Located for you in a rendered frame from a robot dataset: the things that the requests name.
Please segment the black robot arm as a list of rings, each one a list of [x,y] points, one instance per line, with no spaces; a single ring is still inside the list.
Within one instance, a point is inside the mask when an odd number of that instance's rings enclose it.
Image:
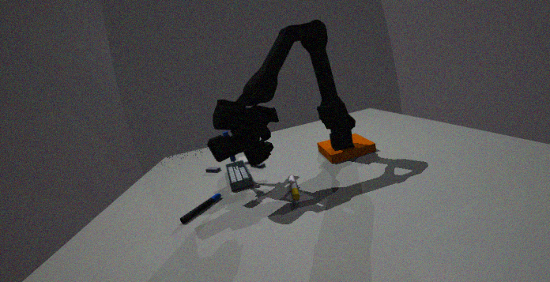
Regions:
[[[317,106],[319,119],[331,129],[330,144],[334,151],[355,148],[352,128],[356,120],[351,117],[344,102],[338,97],[330,61],[326,53],[326,25],[320,20],[289,25],[280,30],[262,66],[246,83],[237,101],[218,100],[213,113],[216,130],[240,130],[251,135],[260,134],[270,122],[279,122],[275,107],[258,106],[269,102],[277,88],[277,76],[294,42],[300,41],[311,57],[322,97]],[[252,106],[250,108],[246,106]],[[269,158],[273,144],[260,141],[261,135],[239,147],[249,165],[261,164]]]

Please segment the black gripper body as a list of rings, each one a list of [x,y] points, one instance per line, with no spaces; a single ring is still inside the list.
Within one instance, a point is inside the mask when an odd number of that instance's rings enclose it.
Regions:
[[[233,136],[225,138],[221,135],[211,138],[208,141],[208,146],[217,162],[226,160],[232,155],[233,152],[239,150],[247,141],[253,141],[256,137],[261,135],[260,141],[267,141],[271,137],[271,132],[266,126],[264,130],[258,135],[248,134],[242,127],[240,130],[231,130]]]

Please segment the black marker with blue cap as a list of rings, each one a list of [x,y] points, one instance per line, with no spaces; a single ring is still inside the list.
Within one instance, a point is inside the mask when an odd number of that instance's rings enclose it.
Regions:
[[[207,201],[204,201],[201,205],[199,205],[197,208],[195,207],[195,209],[191,210],[190,212],[188,212],[186,215],[182,216],[180,218],[180,221],[184,224],[186,223],[188,220],[190,220],[191,218],[193,218],[194,216],[196,216],[197,214],[199,214],[202,210],[206,209],[207,207],[209,207],[211,204],[213,204],[215,201],[219,200],[221,197],[220,194],[214,194],[211,198],[209,198]]]

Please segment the blue stylus with grey tip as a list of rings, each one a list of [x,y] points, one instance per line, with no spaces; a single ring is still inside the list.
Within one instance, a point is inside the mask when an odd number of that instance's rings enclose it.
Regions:
[[[223,134],[224,137],[225,137],[225,136],[228,136],[228,131],[225,131],[225,132],[223,132],[222,134]],[[230,160],[231,160],[231,162],[233,162],[234,165],[235,165],[235,161],[236,161],[235,155],[234,155],[234,156],[230,156]],[[235,165],[235,169],[237,169],[237,168],[236,168],[236,165]]]

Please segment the keyboard with white letter keys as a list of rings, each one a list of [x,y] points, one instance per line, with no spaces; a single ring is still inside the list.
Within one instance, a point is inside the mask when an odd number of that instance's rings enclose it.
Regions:
[[[235,165],[237,169],[235,169]],[[234,163],[226,164],[228,181],[232,192],[254,186],[251,173],[244,160],[236,161],[235,165]]]

